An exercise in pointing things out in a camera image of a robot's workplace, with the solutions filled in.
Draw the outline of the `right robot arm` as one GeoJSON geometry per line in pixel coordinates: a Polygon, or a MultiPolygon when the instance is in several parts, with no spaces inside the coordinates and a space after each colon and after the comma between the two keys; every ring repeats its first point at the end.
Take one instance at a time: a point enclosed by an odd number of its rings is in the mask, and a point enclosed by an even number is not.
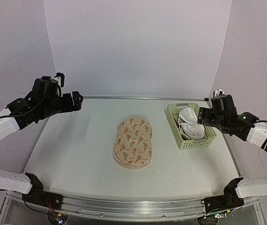
{"type": "MultiPolygon", "coordinates": [[[[260,120],[250,112],[237,113],[231,95],[217,89],[211,98],[211,108],[201,107],[198,124],[214,127],[223,134],[236,136],[244,142],[255,145],[260,152],[267,153],[267,120],[260,120]]],[[[222,195],[201,200],[204,215],[215,215],[242,207],[244,199],[252,196],[267,196],[267,176],[262,178],[232,179],[223,189],[222,195]]]]}

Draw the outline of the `floral mesh laundry bag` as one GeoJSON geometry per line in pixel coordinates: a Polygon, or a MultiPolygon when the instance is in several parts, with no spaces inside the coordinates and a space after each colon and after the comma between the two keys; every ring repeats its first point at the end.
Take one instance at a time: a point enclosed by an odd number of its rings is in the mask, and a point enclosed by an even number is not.
{"type": "Polygon", "coordinates": [[[117,128],[113,157],[129,169],[146,167],[152,161],[152,126],[144,117],[131,117],[117,128]]]}

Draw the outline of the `white satin bra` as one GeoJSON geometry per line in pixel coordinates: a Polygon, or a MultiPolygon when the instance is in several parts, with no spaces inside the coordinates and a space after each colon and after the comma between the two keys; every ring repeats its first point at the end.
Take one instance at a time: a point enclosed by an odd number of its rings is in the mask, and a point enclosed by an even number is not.
{"type": "Polygon", "coordinates": [[[178,129],[188,140],[201,139],[205,135],[204,126],[197,123],[197,116],[191,107],[186,107],[179,112],[178,129]]]}

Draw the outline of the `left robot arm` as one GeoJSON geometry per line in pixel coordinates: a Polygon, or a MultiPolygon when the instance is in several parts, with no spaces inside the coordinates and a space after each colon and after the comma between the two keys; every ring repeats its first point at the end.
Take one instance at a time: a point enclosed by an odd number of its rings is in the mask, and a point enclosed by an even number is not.
{"type": "MultiPolygon", "coordinates": [[[[81,110],[84,101],[78,91],[63,93],[65,76],[42,76],[34,81],[29,93],[13,100],[0,111],[0,143],[32,124],[60,113],[81,110]]],[[[22,200],[52,210],[62,207],[63,195],[46,191],[33,173],[14,173],[0,169],[0,191],[19,193],[22,200]]]]}

